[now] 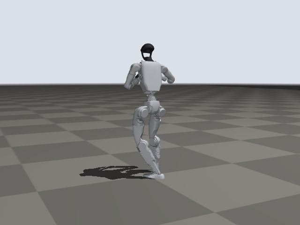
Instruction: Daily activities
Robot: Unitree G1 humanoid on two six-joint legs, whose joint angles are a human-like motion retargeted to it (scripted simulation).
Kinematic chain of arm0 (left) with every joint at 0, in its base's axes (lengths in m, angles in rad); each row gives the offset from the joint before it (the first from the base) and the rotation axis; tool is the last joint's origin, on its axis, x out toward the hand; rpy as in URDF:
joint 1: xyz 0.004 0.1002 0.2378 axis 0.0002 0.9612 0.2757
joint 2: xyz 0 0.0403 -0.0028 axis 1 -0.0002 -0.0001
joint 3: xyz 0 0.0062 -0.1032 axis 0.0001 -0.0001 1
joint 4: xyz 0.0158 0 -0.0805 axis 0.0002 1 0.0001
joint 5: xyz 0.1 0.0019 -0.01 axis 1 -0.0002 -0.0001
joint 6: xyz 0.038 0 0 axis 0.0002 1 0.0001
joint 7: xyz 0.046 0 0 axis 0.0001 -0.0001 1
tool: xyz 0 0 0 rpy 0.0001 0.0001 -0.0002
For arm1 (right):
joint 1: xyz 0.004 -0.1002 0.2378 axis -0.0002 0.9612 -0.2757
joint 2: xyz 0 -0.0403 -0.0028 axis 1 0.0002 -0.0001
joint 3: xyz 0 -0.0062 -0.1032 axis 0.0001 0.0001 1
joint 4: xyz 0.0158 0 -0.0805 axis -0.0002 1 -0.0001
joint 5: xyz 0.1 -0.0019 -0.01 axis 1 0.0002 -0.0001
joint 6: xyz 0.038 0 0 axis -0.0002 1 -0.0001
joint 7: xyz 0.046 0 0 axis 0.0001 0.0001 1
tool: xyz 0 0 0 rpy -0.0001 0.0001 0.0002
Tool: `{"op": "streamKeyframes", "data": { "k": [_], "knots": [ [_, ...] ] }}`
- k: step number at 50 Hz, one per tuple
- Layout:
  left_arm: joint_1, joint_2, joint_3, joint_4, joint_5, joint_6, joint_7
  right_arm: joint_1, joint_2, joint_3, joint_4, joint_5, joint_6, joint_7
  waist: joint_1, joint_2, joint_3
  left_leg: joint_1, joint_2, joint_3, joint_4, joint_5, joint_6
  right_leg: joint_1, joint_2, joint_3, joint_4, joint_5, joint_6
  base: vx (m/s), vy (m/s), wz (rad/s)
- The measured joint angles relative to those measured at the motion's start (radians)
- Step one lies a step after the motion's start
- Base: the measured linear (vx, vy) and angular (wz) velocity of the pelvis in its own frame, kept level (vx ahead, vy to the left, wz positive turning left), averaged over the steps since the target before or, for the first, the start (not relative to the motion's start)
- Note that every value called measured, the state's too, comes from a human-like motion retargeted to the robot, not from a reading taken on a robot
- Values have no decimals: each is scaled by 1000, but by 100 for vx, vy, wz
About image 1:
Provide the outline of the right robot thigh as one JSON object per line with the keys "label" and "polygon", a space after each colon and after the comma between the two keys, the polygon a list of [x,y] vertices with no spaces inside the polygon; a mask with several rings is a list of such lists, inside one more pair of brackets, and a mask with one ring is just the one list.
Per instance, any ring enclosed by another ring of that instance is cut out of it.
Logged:
{"label": "right robot thigh", "polygon": [[157,146],[159,145],[159,138],[156,136],[161,118],[165,115],[165,109],[162,106],[160,107],[159,113],[156,114],[151,114],[150,115],[150,120],[149,120],[149,142],[150,145],[152,146]]}

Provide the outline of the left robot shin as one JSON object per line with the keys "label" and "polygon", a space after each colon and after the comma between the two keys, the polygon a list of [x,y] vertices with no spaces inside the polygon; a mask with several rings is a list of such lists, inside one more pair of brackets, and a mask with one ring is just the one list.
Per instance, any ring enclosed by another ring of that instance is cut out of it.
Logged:
{"label": "left robot shin", "polygon": [[160,171],[156,165],[155,158],[153,156],[151,149],[147,147],[147,144],[145,142],[140,142],[138,144],[138,147],[137,147],[137,149],[138,149],[139,153],[141,154],[141,156],[145,160],[145,162],[150,166],[152,171],[157,174],[159,173],[159,175],[160,175]]}

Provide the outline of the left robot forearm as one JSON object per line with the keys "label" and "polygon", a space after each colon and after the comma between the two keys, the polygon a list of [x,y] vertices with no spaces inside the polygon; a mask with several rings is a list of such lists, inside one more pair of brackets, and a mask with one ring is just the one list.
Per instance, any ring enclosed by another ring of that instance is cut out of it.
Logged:
{"label": "left robot forearm", "polygon": [[139,83],[139,77],[138,77],[138,78],[134,78],[133,81],[132,81],[131,83],[133,84],[133,87],[134,87],[135,85],[138,85],[138,83]]}

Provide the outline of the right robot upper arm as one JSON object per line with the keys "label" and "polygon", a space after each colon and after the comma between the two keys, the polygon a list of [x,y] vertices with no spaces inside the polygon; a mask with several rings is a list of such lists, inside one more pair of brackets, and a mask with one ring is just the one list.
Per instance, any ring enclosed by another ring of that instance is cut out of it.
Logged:
{"label": "right robot upper arm", "polygon": [[161,65],[161,73],[163,73],[163,75],[168,78],[167,82],[169,84],[172,84],[174,82],[174,80],[175,80],[174,76],[164,65]]}

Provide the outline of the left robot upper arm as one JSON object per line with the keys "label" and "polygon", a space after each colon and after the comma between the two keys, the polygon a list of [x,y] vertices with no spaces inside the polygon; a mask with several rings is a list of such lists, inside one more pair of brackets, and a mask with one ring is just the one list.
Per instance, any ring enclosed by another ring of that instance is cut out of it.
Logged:
{"label": "left robot upper arm", "polygon": [[138,72],[141,68],[141,63],[134,63],[130,67],[130,71],[127,75],[126,82],[124,84],[124,88],[131,90],[133,87],[133,84],[131,83],[136,75],[136,72]]}

